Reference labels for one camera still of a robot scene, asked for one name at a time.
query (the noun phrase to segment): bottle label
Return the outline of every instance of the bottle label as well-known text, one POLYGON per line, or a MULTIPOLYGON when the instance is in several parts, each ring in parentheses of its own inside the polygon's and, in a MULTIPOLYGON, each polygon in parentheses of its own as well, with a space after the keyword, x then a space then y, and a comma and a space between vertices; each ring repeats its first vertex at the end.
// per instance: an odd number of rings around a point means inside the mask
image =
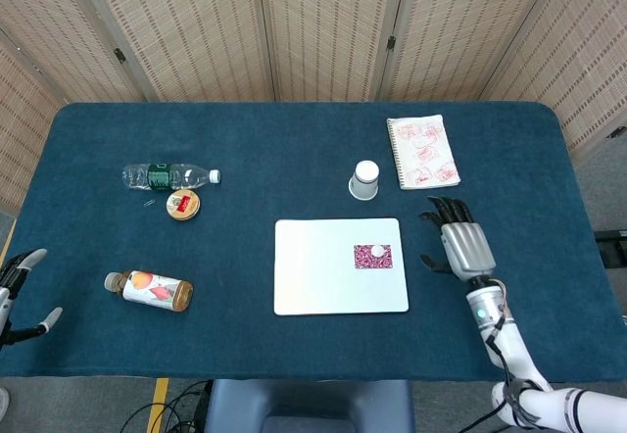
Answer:
POLYGON ((132 271, 124 285, 122 295, 128 301, 173 311, 174 294, 180 283, 179 279, 146 271, 132 271))
POLYGON ((148 166, 148 186, 153 190, 169 190, 169 164, 148 166))

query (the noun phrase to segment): gray carpet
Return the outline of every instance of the gray carpet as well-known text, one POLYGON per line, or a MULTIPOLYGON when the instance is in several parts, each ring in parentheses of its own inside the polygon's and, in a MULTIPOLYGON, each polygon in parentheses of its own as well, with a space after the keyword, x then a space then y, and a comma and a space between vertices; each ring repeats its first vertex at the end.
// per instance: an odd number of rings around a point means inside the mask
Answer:
MULTIPOLYGON (((577 170, 582 195, 595 230, 627 228, 627 136, 608 141, 601 152, 577 170)), ((0 243, 10 221, 0 215, 0 243)), ((619 304, 627 313, 627 270, 608 273, 619 304)), ((171 379, 171 399, 194 380, 171 379)), ((119 432, 126 418, 153 398, 155 381, 130 377, 0 378, 12 395, 0 433, 119 432)), ((627 397, 627 382, 580 385, 586 389, 627 397)), ((415 382, 414 412, 417 433, 449 433, 490 410, 492 383, 415 382)), ((190 419, 197 402, 189 396, 178 410, 190 419)), ((148 410, 124 430, 146 431, 148 410)), ((475 432, 490 432, 502 424, 492 418, 475 432)), ((511 428, 509 432, 523 430, 511 428)))

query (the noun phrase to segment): blue tablecloth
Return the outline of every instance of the blue tablecloth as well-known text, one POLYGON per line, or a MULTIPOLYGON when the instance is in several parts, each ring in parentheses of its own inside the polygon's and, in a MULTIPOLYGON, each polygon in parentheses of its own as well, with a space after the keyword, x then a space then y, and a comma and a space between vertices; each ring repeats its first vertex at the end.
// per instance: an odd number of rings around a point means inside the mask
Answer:
POLYGON ((51 333, 5 348, 0 374, 190 377, 497 379, 454 277, 417 215, 429 194, 463 199, 482 224, 510 306, 551 380, 627 377, 619 318, 555 115, 531 103, 74 104, 55 118, 10 254, 45 247, 13 311, 51 333), (453 188, 401 191, 387 118, 442 114, 461 176, 453 188), (359 160, 381 169, 371 202, 349 195, 359 160), (131 163, 219 168, 178 222, 168 192, 125 189, 131 163), (156 204, 144 207, 150 199, 156 204), (280 218, 396 217, 408 313, 279 317, 273 313, 280 218), (147 269, 193 282, 189 310, 126 302, 109 271, 147 269))

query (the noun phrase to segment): white cup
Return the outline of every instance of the white cup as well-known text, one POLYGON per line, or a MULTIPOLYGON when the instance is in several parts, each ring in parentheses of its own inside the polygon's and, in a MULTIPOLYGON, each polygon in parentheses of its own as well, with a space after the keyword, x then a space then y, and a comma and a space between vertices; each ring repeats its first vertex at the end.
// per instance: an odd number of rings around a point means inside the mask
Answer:
POLYGON ((369 201, 379 191, 379 166, 373 161, 361 161, 349 181, 349 191, 360 201, 369 201))

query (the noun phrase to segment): juice bottle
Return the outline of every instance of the juice bottle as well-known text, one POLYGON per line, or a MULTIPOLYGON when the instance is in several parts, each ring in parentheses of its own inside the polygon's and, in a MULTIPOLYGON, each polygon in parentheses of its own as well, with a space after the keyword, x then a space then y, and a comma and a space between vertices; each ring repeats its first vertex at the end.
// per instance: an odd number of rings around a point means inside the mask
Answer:
POLYGON ((109 273, 105 278, 105 289, 117 293, 127 301, 177 313, 187 309, 194 291, 188 281, 136 270, 109 273))

